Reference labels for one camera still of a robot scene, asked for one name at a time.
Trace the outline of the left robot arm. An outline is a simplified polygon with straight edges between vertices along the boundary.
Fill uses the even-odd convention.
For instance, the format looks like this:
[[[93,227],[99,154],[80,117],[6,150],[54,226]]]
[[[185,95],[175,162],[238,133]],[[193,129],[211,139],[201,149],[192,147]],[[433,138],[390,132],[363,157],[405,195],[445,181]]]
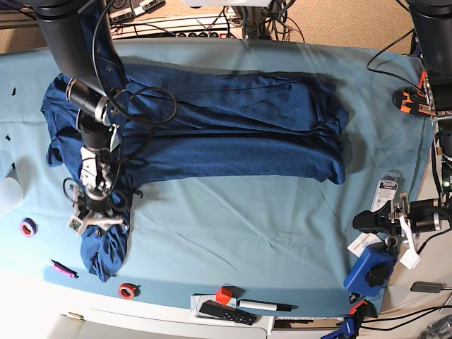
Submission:
[[[393,93],[393,104],[402,112],[425,117],[434,132],[431,146],[432,176],[437,198],[408,202],[401,194],[399,203],[389,200],[375,212],[364,211],[353,220],[355,229],[363,233],[387,234],[393,246],[404,237],[408,249],[400,263],[408,269],[421,261],[425,246],[418,246],[415,237],[432,232],[444,234],[443,221],[451,221],[451,2],[407,1],[423,71],[418,84],[406,80],[406,88]]]

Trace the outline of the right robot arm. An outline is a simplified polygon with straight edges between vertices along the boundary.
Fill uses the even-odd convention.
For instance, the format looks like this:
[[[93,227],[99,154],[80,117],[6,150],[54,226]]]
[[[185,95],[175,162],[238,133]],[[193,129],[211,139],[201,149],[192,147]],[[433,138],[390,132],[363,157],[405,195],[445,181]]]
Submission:
[[[130,114],[129,103],[150,89],[128,88],[124,66],[113,46],[108,12],[113,1],[29,1],[47,46],[60,71],[70,78],[66,100],[78,107],[81,133],[80,185],[73,188],[69,227],[82,235],[88,227],[106,232],[126,226],[123,214],[129,199],[117,188],[124,161],[118,117],[155,129],[177,113],[177,101],[164,88],[154,90],[170,100],[173,110],[157,121],[149,114]]]

